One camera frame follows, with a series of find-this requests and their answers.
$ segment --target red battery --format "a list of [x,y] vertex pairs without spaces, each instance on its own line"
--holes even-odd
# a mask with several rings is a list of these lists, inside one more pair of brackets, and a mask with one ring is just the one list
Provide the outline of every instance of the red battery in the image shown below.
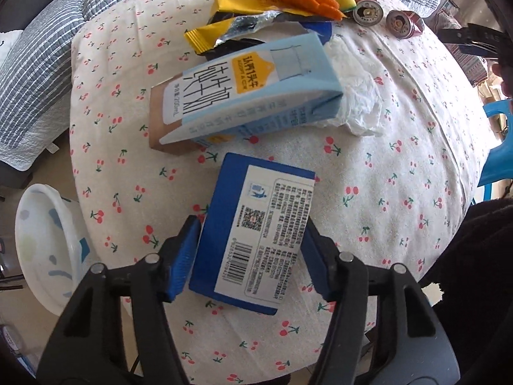
[[377,0],[355,0],[352,17],[361,26],[374,26],[383,18],[383,8]]
[[392,10],[386,16],[386,26],[398,39],[409,39],[424,32],[424,20],[415,12]]

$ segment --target cable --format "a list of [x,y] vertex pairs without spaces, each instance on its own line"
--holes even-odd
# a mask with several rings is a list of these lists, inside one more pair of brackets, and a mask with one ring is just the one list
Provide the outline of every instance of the cable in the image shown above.
[[132,368],[130,369],[130,373],[134,373],[135,369],[137,368],[137,365],[139,364],[139,355],[135,358],[135,361],[133,362]]

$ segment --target blue plastic stool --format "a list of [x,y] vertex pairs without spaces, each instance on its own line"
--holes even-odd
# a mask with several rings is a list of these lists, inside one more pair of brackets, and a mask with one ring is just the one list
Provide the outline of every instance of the blue plastic stool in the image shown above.
[[[513,123],[513,118],[509,112],[509,104],[511,100],[502,100],[486,104],[483,108],[487,117],[494,114],[503,113],[508,125]],[[509,137],[509,132],[506,139],[501,145],[493,148],[488,155],[488,159],[483,167],[481,179],[479,180],[478,187],[485,185],[484,200],[490,200],[492,197],[492,183],[505,179],[513,178],[513,137]]]

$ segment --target white tablecloth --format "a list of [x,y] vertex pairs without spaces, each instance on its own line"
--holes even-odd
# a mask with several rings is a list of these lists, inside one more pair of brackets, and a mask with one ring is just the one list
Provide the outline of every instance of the white tablecloth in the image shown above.
[[[404,8],[380,0],[385,14]],[[183,32],[206,24],[211,0],[125,0],[73,41],[70,143],[80,204],[109,267],[130,265],[204,217],[227,152],[314,170],[311,217],[365,263],[405,263],[416,278],[459,227],[488,154],[488,123],[465,75],[432,32],[397,40],[384,26],[334,28],[383,97],[383,137],[303,127],[174,157],[148,147],[150,88],[204,61]],[[257,313],[185,291],[166,307],[193,383],[252,383],[314,363],[332,306],[304,261],[278,313]],[[368,327],[375,306],[369,306]]]

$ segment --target yellow snack wrapper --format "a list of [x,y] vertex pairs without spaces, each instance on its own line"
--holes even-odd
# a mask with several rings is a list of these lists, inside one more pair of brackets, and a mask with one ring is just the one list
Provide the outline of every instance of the yellow snack wrapper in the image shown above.
[[217,46],[217,38],[228,31],[235,19],[236,17],[233,17],[231,19],[207,24],[206,26],[189,30],[184,33],[184,36],[189,42],[189,45],[191,45],[194,51],[199,55],[200,53],[214,49],[214,47]]
[[216,13],[261,14],[267,11],[281,11],[300,16],[313,16],[314,14],[289,6],[283,0],[214,0],[210,15]]

